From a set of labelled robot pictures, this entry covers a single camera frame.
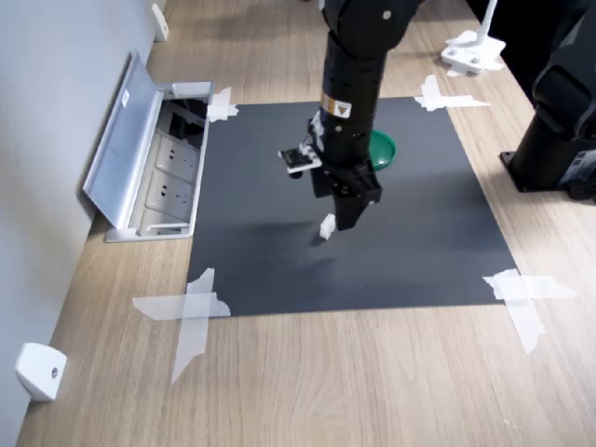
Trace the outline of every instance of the masking tape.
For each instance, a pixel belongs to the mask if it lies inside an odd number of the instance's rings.
[[[181,319],[171,384],[199,354],[205,352],[210,317],[229,317],[230,308],[212,292],[215,270],[208,268],[186,285],[186,295],[133,298],[133,305],[155,321]]]
[[[207,118],[211,123],[222,120],[227,121],[228,116],[238,115],[238,109],[234,104],[230,105],[232,88],[224,88],[219,93],[213,95],[211,104],[207,106]]]
[[[576,296],[572,289],[551,277],[525,277],[517,269],[505,270],[483,279],[493,288],[494,298],[505,301],[521,344],[528,354],[535,350],[540,335],[547,333],[533,300]]]
[[[437,77],[433,74],[427,76],[425,83],[421,86],[422,96],[414,99],[429,112],[443,107],[486,107],[491,105],[488,102],[477,101],[470,95],[466,96],[442,96],[439,90]]]

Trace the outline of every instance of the power outlet box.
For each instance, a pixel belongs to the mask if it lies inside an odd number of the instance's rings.
[[[132,55],[83,191],[112,225],[106,242],[195,233],[212,82],[155,83]]]

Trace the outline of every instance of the white block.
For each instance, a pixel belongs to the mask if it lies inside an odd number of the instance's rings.
[[[66,356],[53,347],[38,343],[22,346],[15,372],[31,399],[56,399],[66,360]]]
[[[335,215],[334,214],[327,214],[327,217],[320,225],[320,229],[318,230],[318,235],[324,238],[325,240],[329,240],[332,236],[332,233],[335,231],[336,224],[335,224]]]

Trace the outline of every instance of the wooden table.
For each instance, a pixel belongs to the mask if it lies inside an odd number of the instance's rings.
[[[155,80],[213,79],[238,103],[319,98],[315,2],[169,0],[166,13]],[[596,207],[514,190],[497,155],[517,147],[530,103],[507,69],[448,78],[437,62],[477,26],[463,1],[423,6],[382,96],[435,74],[444,94],[492,105],[449,113],[514,258],[580,294],[537,303],[547,334],[532,354],[502,305],[226,318],[170,387],[179,322],[130,299],[182,292],[190,240],[108,245],[98,220],[52,340],[69,357],[58,400],[32,405],[20,445],[596,445]]]

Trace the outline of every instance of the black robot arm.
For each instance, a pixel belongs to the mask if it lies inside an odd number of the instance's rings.
[[[338,230],[352,228],[382,188],[369,157],[387,52],[406,32],[419,0],[326,0],[330,31],[321,104],[308,137],[281,151],[291,176],[311,171],[316,197],[333,196]]]

